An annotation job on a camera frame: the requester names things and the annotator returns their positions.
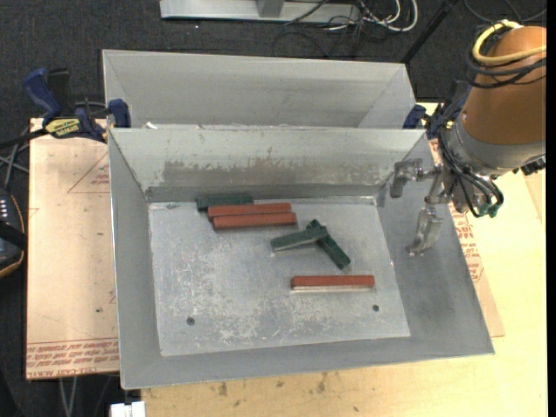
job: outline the red block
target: red block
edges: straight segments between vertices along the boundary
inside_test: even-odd
[[[294,226],[295,224],[297,224],[297,215],[292,212],[266,213],[261,215],[216,216],[212,220],[214,230]]]
[[[351,290],[374,287],[372,275],[313,275],[294,276],[293,290]]]
[[[291,211],[292,204],[289,202],[276,202],[268,204],[216,205],[208,208],[207,215],[209,220],[212,220],[216,216],[262,215]]]

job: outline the black cable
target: black cable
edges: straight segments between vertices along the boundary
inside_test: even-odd
[[[314,7],[313,9],[309,10],[309,11],[306,12],[305,14],[303,14],[303,15],[301,15],[301,16],[299,16],[299,17],[293,19],[293,20],[290,20],[289,22],[286,22],[286,23],[284,24],[284,26],[287,26],[287,25],[290,25],[290,24],[294,24],[294,23],[298,23],[298,22],[300,22],[301,20],[303,20],[303,19],[305,19],[305,18],[311,16],[311,15],[314,14],[317,10],[319,10],[325,3],[328,3],[329,1],[330,1],[330,0],[322,0],[320,3],[316,4],[315,7]]]
[[[103,405],[104,396],[106,395],[106,393],[108,391],[108,386],[110,385],[110,382],[114,378],[117,378],[117,377],[109,376],[109,378],[104,383],[103,390],[101,391],[101,393],[98,397],[98,401],[96,402],[96,405],[95,405],[95,412],[93,413],[92,417],[97,417],[99,411],[101,410],[101,406]]]
[[[302,38],[305,38],[307,40],[309,40],[309,42],[311,42],[314,46],[316,46],[320,51],[321,51],[321,55],[323,58],[329,58],[330,55],[328,54],[328,52],[324,49],[324,47],[313,37],[311,37],[309,34],[305,34],[303,32],[298,32],[298,31],[286,31],[286,32],[282,32],[280,35],[276,36],[275,40],[272,42],[272,55],[274,57],[278,57],[276,54],[276,45],[278,44],[278,42],[280,42],[284,37],[286,36],[299,36]]]
[[[515,15],[516,21],[519,22],[520,24],[523,24],[524,22],[531,22],[532,20],[534,20],[537,17],[542,16],[546,12],[546,5],[545,5],[545,8],[543,10],[541,10],[540,12],[538,12],[537,14],[534,14],[532,16],[523,18],[521,16],[521,14],[517,11],[515,6],[513,6],[513,4],[509,0],[502,0],[502,1],[507,5],[507,7],[510,9],[510,11]],[[479,20],[481,20],[483,22],[489,22],[489,23],[494,22],[494,20],[492,20],[488,17],[485,17],[485,16],[481,15],[479,12],[477,12],[476,10],[474,10],[471,7],[471,5],[469,4],[468,0],[463,0],[463,4],[467,8],[467,10],[469,12],[471,12],[474,16],[476,16]]]

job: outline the cardboard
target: cardboard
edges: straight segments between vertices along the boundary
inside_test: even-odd
[[[117,372],[106,144],[31,141],[29,205],[25,378]]]

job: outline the green plastic piece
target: green plastic piece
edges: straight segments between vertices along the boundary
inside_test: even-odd
[[[308,228],[307,230],[303,230],[301,232],[274,238],[274,240],[270,242],[270,245],[275,252],[278,252],[280,250],[286,250],[287,248],[298,247],[303,244],[316,242],[326,236],[328,236],[326,227]]]
[[[317,220],[313,219],[308,225],[307,229],[311,228],[324,228]],[[349,256],[341,249],[341,247],[332,239],[332,236],[327,235],[316,242],[330,257],[337,268],[343,269],[347,267],[351,260]]]
[[[229,195],[207,195],[200,196],[195,199],[197,210],[203,211],[215,205],[242,205],[252,204],[254,199],[252,195],[246,193],[235,193]]]
[[[496,215],[498,214],[498,210],[501,206],[499,204],[494,204],[489,210],[488,210],[488,215],[491,218],[496,217]]]

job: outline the wire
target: wire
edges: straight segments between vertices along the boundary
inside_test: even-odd
[[[25,127],[25,129],[21,133],[21,136],[25,136],[28,131],[29,131],[29,127]],[[22,165],[19,165],[19,164],[16,163],[16,159],[17,159],[17,156],[19,155],[19,153],[21,153],[22,151],[24,151],[27,148],[28,148],[27,144],[21,145],[20,143],[16,143],[16,144],[14,144],[14,147],[13,147],[13,149],[10,153],[10,156],[8,158],[0,156],[0,167],[2,167],[3,165],[7,165],[7,167],[6,167],[6,176],[5,176],[4,182],[3,182],[3,186],[4,186],[5,189],[7,189],[8,186],[10,185],[13,169],[18,169],[20,171],[23,171],[23,172],[29,174],[29,169],[26,169]]]
[[[409,0],[409,1],[411,3],[413,20],[408,26],[401,27],[401,28],[391,26],[391,22],[392,22],[391,20],[388,20],[388,18],[379,19],[368,8],[365,8],[365,12],[367,13],[367,17],[364,17],[364,20],[367,21],[367,22],[379,24],[380,26],[383,26],[387,30],[390,30],[390,31],[393,31],[393,32],[408,32],[408,31],[412,30],[415,27],[415,25],[417,24],[417,22],[419,21],[419,8],[417,6],[417,2],[415,0]]]
[[[475,44],[473,45],[473,58],[480,63],[484,63],[486,65],[500,65],[503,63],[508,63],[511,61],[521,60],[530,56],[534,56],[535,54],[540,54],[546,51],[546,45],[542,45],[536,48],[531,48],[530,50],[526,51],[518,51],[512,54],[505,54],[504,56],[483,56],[480,53],[480,47],[482,44],[496,31],[501,30],[503,28],[522,28],[522,25],[516,22],[510,22],[509,20],[500,20],[499,22],[495,23],[490,28],[486,29],[476,40]]]
[[[320,3],[316,4],[316,6],[313,9],[311,9],[310,11],[306,12],[305,14],[303,14],[303,15],[301,15],[301,16],[293,19],[293,20],[290,20],[289,22],[286,22],[284,25],[287,26],[287,25],[290,25],[290,24],[293,24],[293,23],[300,22],[301,20],[303,20],[303,19],[311,16],[312,14],[314,14],[318,9],[320,9],[325,3],[328,3],[329,1],[330,0],[322,0]]]
[[[513,6],[513,4],[509,1],[509,0],[502,0],[507,7],[510,9],[510,11],[515,15],[515,19],[519,22],[519,23],[524,23],[524,22],[531,22],[532,20],[542,16],[545,12],[546,12],[546,5],[545,8],[542,9],[540,12],[533,14],[532,16],[523,18],[521,16],[521,14],[517,11],[517,9],[515,8],[515,6]],[[471,12],[474,16],[476,16],[479,20],[482,20],[483,22],[489,22],[489,23],[494,23],[494,20],[489,19],[485,16],[482,16],[479,12],[477,12],[476,10],[474,10],[471,5],[469,4],[468,0],[463,0],[463,4],[465,4],[467,10],[469,12]]]
[[[93,413],[92,417],[97,417],[99,411],[101,410],[101,405],[103,404],[104,396],[106,395],[106,392],[108,391],[108,386],[110,385],[110,382],[112,381],[113,378],[117,378],[117,377],[109,376],[109,378],[104,383],[103,390],[101,391],[101,394],[98,397],[98,401],[96,402],[95,405],[95,412]]]
[[[76,401],[77,377],[73,378],[72,387],[71,387],[71,398],[69,399],[69,405],[68,405],[68,399],[66,397],[66,392],[63,387],[62,379],[59,379],[58,385],[60,386],[60,395],[62,396],[63,411],[66,417],[71,417],[71,415],[73,414],[73,406]]]

